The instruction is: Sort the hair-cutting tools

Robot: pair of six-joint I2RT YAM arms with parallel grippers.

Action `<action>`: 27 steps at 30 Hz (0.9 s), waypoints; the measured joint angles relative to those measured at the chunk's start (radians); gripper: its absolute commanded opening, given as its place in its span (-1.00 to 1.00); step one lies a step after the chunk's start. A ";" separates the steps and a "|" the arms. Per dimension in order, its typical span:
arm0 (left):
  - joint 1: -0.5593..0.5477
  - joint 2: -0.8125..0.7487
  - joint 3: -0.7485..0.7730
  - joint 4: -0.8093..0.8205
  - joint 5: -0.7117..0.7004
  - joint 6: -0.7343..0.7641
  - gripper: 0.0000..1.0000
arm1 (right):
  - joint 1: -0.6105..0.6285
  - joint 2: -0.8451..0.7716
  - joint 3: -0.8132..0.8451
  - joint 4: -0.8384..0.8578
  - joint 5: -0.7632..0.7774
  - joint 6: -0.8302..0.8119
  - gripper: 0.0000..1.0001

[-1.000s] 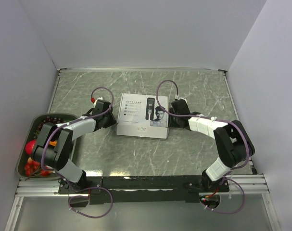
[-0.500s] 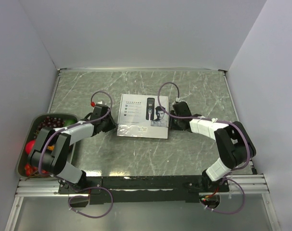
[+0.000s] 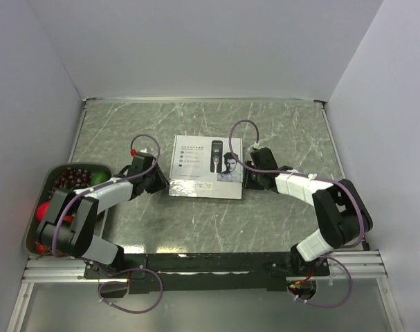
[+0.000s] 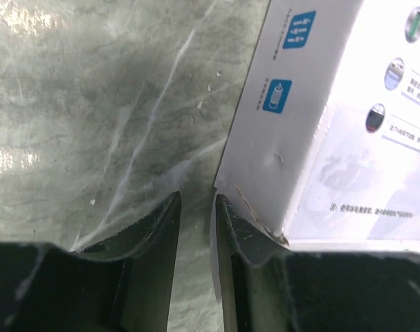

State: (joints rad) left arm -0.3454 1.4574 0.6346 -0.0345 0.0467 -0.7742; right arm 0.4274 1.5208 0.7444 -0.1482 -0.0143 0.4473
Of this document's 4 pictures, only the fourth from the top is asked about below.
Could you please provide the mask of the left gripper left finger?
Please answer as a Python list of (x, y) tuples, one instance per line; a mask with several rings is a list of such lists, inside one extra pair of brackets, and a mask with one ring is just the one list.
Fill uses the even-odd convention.
[(81, 251), (81, 256), (122, 263), (109, 322), (119, 331), (165, 331), (170, 311), (181, 218), (173, 192), (120, 232)]

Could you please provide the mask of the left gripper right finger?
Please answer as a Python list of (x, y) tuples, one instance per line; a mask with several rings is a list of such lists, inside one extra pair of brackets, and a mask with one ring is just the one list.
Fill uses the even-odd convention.
[(226, 331), (292, 331), (282, 255), (286, 250), (216, 195), (215, 226)]

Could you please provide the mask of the white cardboard clipper box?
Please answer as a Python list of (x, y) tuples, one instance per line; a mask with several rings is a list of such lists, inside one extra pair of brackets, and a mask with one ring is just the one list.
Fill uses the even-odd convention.
[(420, 252), (420, 1), (271, 1), (214, 185), (289, 250)]

